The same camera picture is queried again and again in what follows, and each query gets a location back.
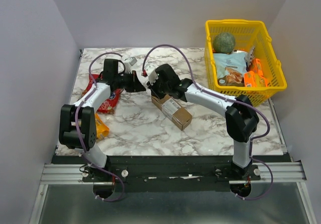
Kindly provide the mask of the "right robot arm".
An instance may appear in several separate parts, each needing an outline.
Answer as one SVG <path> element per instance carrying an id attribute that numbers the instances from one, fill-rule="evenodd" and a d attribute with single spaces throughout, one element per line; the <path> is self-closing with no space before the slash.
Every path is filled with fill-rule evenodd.
<path id="1" fill-rule="evenodd" d="M 259 117 L 247 96 L 233 97 L 197 86 L 191 79 L 180 79 L 169 64 L 157 68 L 147 66 L 143 76 L 148 78 L 147 86 L 152 96 L 163 99 L 169 95 L 174 99 L 201 105 L 223 116 L 234 146 L 231 175 L 241 180 L 249 174 L 252 164 L 250 139 L 257 129 Z"/>

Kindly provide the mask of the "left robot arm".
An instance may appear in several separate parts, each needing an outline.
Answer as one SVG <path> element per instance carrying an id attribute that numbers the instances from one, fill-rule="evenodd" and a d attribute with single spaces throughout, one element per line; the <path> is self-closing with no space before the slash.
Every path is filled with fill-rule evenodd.
<path id="1" fill-rule="evenodd" d="M 134 58 L 105 59 L 103 70 L 92 80 L 91 88 L 75 103 L 65 104 L 60 111 L 59 142 L 76 149 L 88 165 L 94 168 L 94 176 L 106 181 L 111 173 L 109 159 L 96 144 L 97 131 L 95 114 L 99 107 L 118 89 L 127 92 L 143 92 L 146 88 L 131 68 Z"/>

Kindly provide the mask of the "brown cardboard express box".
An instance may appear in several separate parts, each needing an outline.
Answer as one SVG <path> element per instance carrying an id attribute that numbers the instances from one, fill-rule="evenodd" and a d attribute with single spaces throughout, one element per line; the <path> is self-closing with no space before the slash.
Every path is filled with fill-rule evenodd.
<path id="1" fill-rule="evenodd" d="M 192 115 L 169 95 L 162 99 L 151 96 L 151 102 L 181 131 L 192 121 Z"/>

